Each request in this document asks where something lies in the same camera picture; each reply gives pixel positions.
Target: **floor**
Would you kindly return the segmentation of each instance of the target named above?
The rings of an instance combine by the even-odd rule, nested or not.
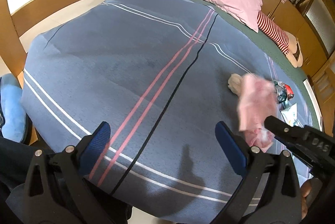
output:
[[[59,26],[81,14],[88,11],[89,9],[95,7],[104,0],[81,0],[78,1],[56,13],[47,17],[25,34],[20,37],[21,43],[26,52],[29,51],[31,41],[40,33],[48,31],[49,29]],[[0,58],[0,76],[9,73],[7,66],[4,64]],[[133,208],[133,213],[131,219],[128,221],[129,224],[166,224],[171,223],[170,221],[165,221],[149,215],[137,208]]]

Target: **pink stripe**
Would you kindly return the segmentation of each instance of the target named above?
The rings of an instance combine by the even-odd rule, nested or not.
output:
[[[272,68],[273,68],[273,72],[274,72],[274,75],[275,75],[275,77],[276,77],[276,80],[278,80],[278,76],[277,76],[276,69],[274,68],[273,60],[272,60],[270,57],[269,57],[269,59],[270,59],[271,66],[272,66]]]
[[[148,106],[145,108],[144,112],[142,113],[142,115],[138,119],[138,121],[136,122],[135,126],[133,127],[133,129],[131,130],[131,132],[127,136],[127,138],[123,141],[123,143],[120,146],[120,148],[115,152],[115,155],[114,155],[113,159],[110,161],[108,167],[106,168],[105,172],[103,173],[103,175],[101,176],[101,178],[100,178],[100,180],[99,180],[99,182],[97,184],[98,187],[101,186],[101,184],[103,183],[103,181],[106,178],[109,170],[112,168],[112,166],[114,165],[114,163],[118,159],[118,157],[121,154],[121,152],[123,151],[123,149],[126,147],[126,145],[130,141],[130,139],[132,138],[132,136],[135,134],[135,132],[137,131],[138,127],[141,125],[143,119],[145,118],[145,116],[147,115],[147,113],[149,112],[149,110],[151,109],[151,106],[154,104],[155,100],[158,98],[158,96],[162,92],[163,88],[165,87],[165,85],[167,84],[167,82],[169,81],[169,79],[171,78],[171,76],[173,75],[173,73],[185,61],[185,59],[187,58],[188,54],[190,53],[192,47],[199,41],[200,37],[202,36],[202,33],[204,32],[206,26],[208,25],[208,23],[209,23],[212,15],[213,15],[213,13],[214,13],[214,11],[212,11],[212,14],[210,15],[210,17],[207,20],[206,24],[202,28],[202,31],[201,31],[199,37],[196,39],[196,41],[194,43],[192,43],[192,45],[187,49],[187,52],[185,53],[184,57],[180,60],[180,62],[168,74],[168,76],[166,77],[166,79],[164,80],[164,82],[162,83],[162,85],[159,87],[158,91],[155,93],[155,95],[153,96],[152,100],[149,102]]]
[[[113,142],[116,140],[116,138],[118,137],[118,135],[122,132],[122,130],[124,129],[124,127],[127,125],[128,121],[131,119],[131,117],[133,116],[133,114],[135,113],[135,111],[138,109],[138,107],[141,105],[142,101],[144,100],[144,98],[148,95],[148,93],[151,91],[151,89],[154,87],[154,85],[156,84],[156,82],[158,81],[158,79],[161,77],[161,75],[165,72],[165,70],[175,61],[175,59],[177,59],[177,57],[179,56],[179,54],[190,44],[190,42],[193,40],[193,38],[195,37],[195,35],[198,33],[199,29],[201,28],[202,24],[205,22],[205,20],[207,19],[208,15],[210,14],[210,12],[213,11],[209,10],[208,13],[206,14],[205,18],[202,20],[202,22],[199,24],[197,30],[194,32],[194,34],[191,36],[191,38],[189,39],[189,41],[186,43],[186,45],[184,45],[180,50],[177,51],[177,53],[172,57],[171,61],[168,62],[167,65],[165,65],[165,67],[158,73],[158,75],[155,77],[155,79],[153,80],[153,82],[149,85],[148,89],[144,92],[144,94],[140,97],[140,99],[138,100],[138,102],[136,103],[136,105],[133,107],[133,109],[130,111],[130,113],[128,114],[128,116],[126,117],[126,119],[122,122],[121,126],[118,128],[118,130],[115,132],[115,134],[112,136],[112,138],[110,139],[109,143],[106,144],[106,147],[104,148],[103,152],[100,154],[97,162],[95,163],[91,173],[89,174],[88,179],[91,180],[94,176],[95,171],[97,170],[98,166],[100,165],[103,157],[105,156],[105,154],[107,153],[109,147],[113,144]]]
[[[260,28],[261,18],[262,18],[262,12],[259,11],[257,14],[257,25],[259,26],[259,28]]]
[[[279,43],[281,43],[280,41],[281,33],[282,33],[281,28],[276,25],[276,34],[274,35],[274,39]]]
[[[281,43],[281,44],[285,44],[285,37],[284,37],[284,33],[282,32],[281,34],[280,34],[280,37],[279,37],[279,42]]]
[[[266,22],[266,26],[264,27],[264,33],[265,33],[266,35],[268,35],[269,32],[270,32],[270,30],[271,30],[271,25],[270,25],[268,19],[266,19],[265,22]]]
[[[275,36],[275,34],[276,34],[276,32],[277,32],[276,25],[272,23],[272,25],[271,25],[271,30],[269,31],[269,37],[270,37],[271,39],[273,39],[274,36]]]

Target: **bed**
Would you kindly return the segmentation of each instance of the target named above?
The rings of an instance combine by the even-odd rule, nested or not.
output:
[[[37,36],[26,59],[18,35],[75,1],[33,0],[12,16],[5,11],[2,31],[12,41],[1,57],[22,77],[22,104],[54,151],[110,124],[111,146],[88,179],[114,197],[174,222],[217,215],[241,180],[214,136],[220,120],[239,134],[232,73],[290,85],[301,123],[317,125],[302,71],[262,32],[203,0],[106,0]],[[283,149],[275,142],[268,152]],[[294,162],[302,183],[309,170]]]

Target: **blue pad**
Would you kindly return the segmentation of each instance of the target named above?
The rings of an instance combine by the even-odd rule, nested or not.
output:
[[[14,142],[23,143],[27,130],[27,115],[21,105],[22,89],[19,81],[12,74],[3,75],[0,79],[1,115],[4,124],[2,136]]]
[[[93,139],[85,148],[79,159],[78,173],[81,176],[89,174],[93,169],[94,164],[103,152],[107,142],[109,142],[111,137],[111,127],[107,122],[102,122],[93,134]]]
[[[247,174],[246,148],[249,148],[247,143],[241,137],[234,136],[222,121],[215,126],[215,136],[234,172],[244,177]]]

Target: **window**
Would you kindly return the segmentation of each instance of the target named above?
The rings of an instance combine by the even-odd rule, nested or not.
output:
[[[331,54],[335,50],[335,23],[323,1],[314,0],[306,16],[317,30],[328,54]]]

